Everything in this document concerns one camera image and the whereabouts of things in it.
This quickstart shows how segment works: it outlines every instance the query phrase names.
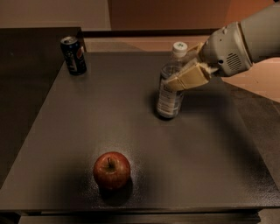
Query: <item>water bottle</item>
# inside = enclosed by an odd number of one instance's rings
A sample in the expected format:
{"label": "water bottle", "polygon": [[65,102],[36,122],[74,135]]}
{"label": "water bottle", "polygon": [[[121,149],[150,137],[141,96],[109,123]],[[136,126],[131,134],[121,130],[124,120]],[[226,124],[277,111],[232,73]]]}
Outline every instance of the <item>water bottle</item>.
{"label": "water bottle", "polygon": [[173,91],[165,85],[165,80],[180,71],[184,65],[187,44],[176,42],[173,44],[171,59],[163,65],[160,72],[160,82],[157,97],[157,112],[164,118],[174,118],[180,110],[184,98],[184,91]]}

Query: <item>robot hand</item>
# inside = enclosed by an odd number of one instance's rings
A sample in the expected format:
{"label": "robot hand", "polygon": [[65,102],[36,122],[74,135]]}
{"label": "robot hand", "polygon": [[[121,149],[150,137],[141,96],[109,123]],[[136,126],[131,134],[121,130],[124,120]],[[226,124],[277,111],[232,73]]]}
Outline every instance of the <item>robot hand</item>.
{"label": "robot hand", "polygon": [[188,63],[165,82],[173,90],[195,88],[215,76],[230,77],[254,63],[280,57],[280,2],[215,31],[187,53]]}

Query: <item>soda can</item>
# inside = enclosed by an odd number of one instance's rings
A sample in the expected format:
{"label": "soda can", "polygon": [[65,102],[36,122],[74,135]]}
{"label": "soda can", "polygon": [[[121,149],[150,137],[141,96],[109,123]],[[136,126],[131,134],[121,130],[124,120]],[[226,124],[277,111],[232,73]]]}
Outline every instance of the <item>soda can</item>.
{"label": "soda can", "polygon": [[70,74],[80,75],[87,71],[81,43],[76,37],[65,37],[60,41],[67,68]]}

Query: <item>red apple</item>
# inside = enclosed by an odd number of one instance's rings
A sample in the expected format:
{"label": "red apple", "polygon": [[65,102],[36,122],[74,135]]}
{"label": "red apple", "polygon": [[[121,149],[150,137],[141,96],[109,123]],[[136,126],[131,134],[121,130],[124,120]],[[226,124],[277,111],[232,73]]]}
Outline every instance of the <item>red apple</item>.
{"label": "red apple", "polygon": [[114,191],[125,186],[130,178],[130,162],[121,153],[110,151],[97,158],[94,164],[94,180],[106,190]]}

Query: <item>black vent grille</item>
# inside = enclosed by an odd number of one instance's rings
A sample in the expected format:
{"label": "black vent grille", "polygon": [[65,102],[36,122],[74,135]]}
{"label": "black vent grille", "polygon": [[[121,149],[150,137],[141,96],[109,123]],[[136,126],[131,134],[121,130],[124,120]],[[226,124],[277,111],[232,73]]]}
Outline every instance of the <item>black vent grille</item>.
{"label": "black vent grille", "polygon": [[242,66],[242,62],[240,61],[237,54],[230,53],[227,57],[227,65],[231,70],[239,70]]}

